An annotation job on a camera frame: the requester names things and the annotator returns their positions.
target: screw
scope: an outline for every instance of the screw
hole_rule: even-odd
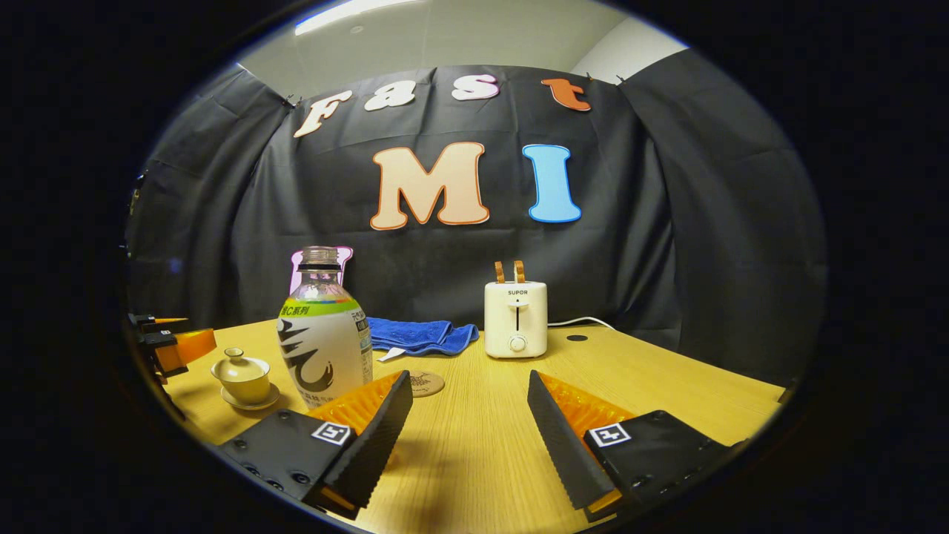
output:
[[[651,479],[652,479],[652,477],[649,476],[649,475],[643,475],[643,476],[641,476],[641,477],[636,477],[635,479],[633,479],[633,483],[632,483],[631,485],[629,485],[629,486],[630,486],[630,487],[639,487],[639,486],[642,486],[643,484],[649,482]]]

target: black curtain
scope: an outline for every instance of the black curtain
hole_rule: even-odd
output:
[[[458,101],[460,76],[491,74],[499,94]],[[567,78],[582,86],[589,112],[568,109],[541,84]],[[416,82],[407,105],[366,111],[379,87]],[[320,129],[300,138],[314,101],[352,90]],[[433,215],[379,231],[370,227],[380,202],[373,156],[411,148],[425,170],[451,143],[484,145],[478,160],[481,202],[490,218],[447,225]],[[582,216],[548,223],[532,219],[536,202],[527,144],[570,150],[570,193]],[[437,201],[434,214],[441,209]],[[612,84],[531,67],[439,67],[363,80],[304,101],[274,133],[234,221],[231,261],[240,274],[240,322],[276,317],[287,297],[292,253],[312,245],[354,249],[345,286],[370,316],[402,321],[484,322],[484,285],[501,260],[512,278],[515,259],[528,279],[548,284],[549,320],[595,316],[675,349],[675,299],[669,211],[655,146],[623,94]]]
[[[491,74],[499,94],[458,101],[460,76]],[[591,109],[540,83],[566,78]],[[412,80],[415,100],[363,109]],[[300,138],[310,105],[352,90]],[[139,313],[225,328],[276,317],[290,257],[346,245],[346,288],[370,316],[483,326],[493,263],[525,262],[549,286],[549,320],[595,316],[724,369],[787,385],[820,324],[823,228],[807,174],[780,128],[692,50],[619,86],[532,67],[465,66],[387,74],[283,103],[236,67],[200,91],[158,143],[129,224]],[[375,230],[380,167],[407,147],[430,171],[451,143],[484,146],[488,220]],[[532,219],[527,144],[570,150],[572,222]],[[439,197],[434,214],[443,206]]]
[[[137,314],[236,324],[231,227],[251,172],[289,107],[237,65],[185,103],[143,167],[126,227],[128,297]]]
[[[813,350],[828,268],[820,207],[794,147],[692,49],[620,90],[658,148],[668,191],[677,351],[787,386]]]

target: bottle label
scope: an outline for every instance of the bottle label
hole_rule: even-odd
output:
[[[318,315],[338,314],[350,310],[359,310],[356,300],[295,300],[288,298],[280,309],[281,317],[315,317]]]
[[[297,391],[311,409],[372,381],[372,338],[355,299],[288,298],[277,337]]]

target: white toaster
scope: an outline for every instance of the white toaster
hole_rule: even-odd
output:
[[[484,352],[494,358],[535,358],[546,351],[547,284],[485,285]]]

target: blue towel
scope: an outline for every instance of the blue towel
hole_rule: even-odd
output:
[[[372,332],[372,348],[377,351],[398,347],[415,356],[427,353],[454,356],[478,338],[477,327],[473,324],[452,328],[448,321],[413,323],[377,317],[367,319]]]

